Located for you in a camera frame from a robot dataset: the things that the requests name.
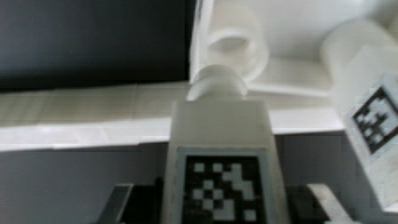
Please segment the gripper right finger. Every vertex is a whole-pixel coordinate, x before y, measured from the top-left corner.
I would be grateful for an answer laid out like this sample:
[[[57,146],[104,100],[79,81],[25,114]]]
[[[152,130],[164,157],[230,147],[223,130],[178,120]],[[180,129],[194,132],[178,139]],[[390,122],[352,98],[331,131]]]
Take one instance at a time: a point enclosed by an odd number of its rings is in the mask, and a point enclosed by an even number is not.
[[[359,224],[324,183],[287,187],[292,224]]]

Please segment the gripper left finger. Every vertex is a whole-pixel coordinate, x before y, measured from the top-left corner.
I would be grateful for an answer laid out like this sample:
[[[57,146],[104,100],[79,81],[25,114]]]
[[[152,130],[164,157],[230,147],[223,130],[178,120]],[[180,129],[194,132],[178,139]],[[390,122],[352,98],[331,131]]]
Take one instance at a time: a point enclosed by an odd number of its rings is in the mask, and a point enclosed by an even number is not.
[[[162,187],[118,184],[95,224],[160,224]]]

